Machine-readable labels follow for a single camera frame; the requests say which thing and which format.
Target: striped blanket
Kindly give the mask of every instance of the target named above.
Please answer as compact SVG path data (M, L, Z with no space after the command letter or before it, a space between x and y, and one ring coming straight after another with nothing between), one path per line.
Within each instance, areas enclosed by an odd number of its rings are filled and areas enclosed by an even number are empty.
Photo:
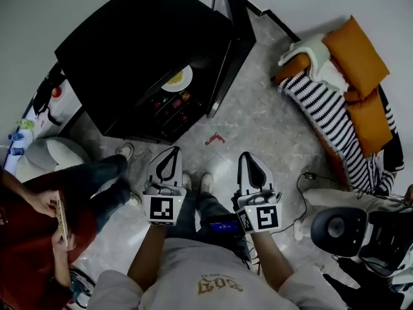
M346 102L343 96L329 90L322 83L311 81L305 72L285 79L280 84L279 90L298 104L314 128L341 158L349 185L359 191L379 192L383 195L391 192L394 184L392 172L401 170L403 163L398 167L393 167L389 164L386 166L385 161L384 170L379 173L376 155L373 154L369 159L363 156L353 123L345 108ZM382 100L382 102L389 127L395 135L397 134L396 123L390 106L387 100L385 102Z

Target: pants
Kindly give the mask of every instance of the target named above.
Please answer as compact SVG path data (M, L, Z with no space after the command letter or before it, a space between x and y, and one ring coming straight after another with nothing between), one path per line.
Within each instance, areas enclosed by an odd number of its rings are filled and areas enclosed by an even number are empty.
M81 164L65 169L65 174L70 178L76 192L82 198L90 198L104 183L119 177L126 170L126 159L122 155L113 155L103 160ZM108 222L111 215L122 207L130 197L130 189L125 182L117 181L108 190L100 192L89 200L100 232Z
M201 229L195 229L195 211L201 217ZM186 192L181 211L175 226L168 228L167 238L189 239L210 245L218 245L233 251L240 259L250 261L247 243L241 237L234 238L228 234L217 234L210 230L207 218L230 214L211 194L196 196L192 191Z
M354 289L344 285L328 274L323 276L351 309L400 309L404 296L390 290L387 278L379 277L369 271L364 264L358 264L350 258L340 258L337 262L340 268L360 285L360 288Z

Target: black cabinet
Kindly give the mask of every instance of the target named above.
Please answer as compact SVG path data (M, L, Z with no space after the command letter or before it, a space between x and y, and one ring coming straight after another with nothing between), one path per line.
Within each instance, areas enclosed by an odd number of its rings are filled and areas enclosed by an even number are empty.
M55 54L100 132L175 142L213 116L255 43L243 0L111 0ZM161 86L190 65L189 86Z

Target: jeans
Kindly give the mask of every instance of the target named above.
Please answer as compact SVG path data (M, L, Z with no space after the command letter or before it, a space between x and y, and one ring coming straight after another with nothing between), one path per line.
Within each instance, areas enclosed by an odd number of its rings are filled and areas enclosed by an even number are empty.
M198 232L195 230L196 210L201 217L201 228ZM168 228L166 237L218 245L233 251L240 259L250 261L247 243L242 237L234 238L228 234L213 233L210 230L207 218L226 214L230 214L230 212L218 202L215 196L211 194L196 196L192 191L187 190L176 225Z
M65 174L70 178L76 192L80 192L82 197L90 198L104 183L124 173L126 166L124 156L113 155L91 164L70 167L65 169ZM102 230L111 215L129 200L129 197L128 185L120 180L89 200L88 206L95 216L98 232Z

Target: person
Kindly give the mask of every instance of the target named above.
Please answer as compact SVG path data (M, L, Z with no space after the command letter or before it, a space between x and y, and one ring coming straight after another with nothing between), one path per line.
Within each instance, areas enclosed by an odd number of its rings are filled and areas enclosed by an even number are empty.
M89 310L346 309L319 269L294 272L271 235L257 232L251 237L265 283L243 261L242 251L234 249L244 249L242 243L228 237L227 243L216 241L208 230L209 216L229 213L212 196L212 175L202 177L198 197L189 175L183 175L183 184L188 192L176 226L150 226L127 275L111 270L100 275Z
M118 154L24 184L5 170L1 173L0 299L5 304L14 310L64 308L72 298L70 264L131 193L119 180L90 198L126 166L125 155ZM62 191L66 202L68 246L57 231L55 190Z

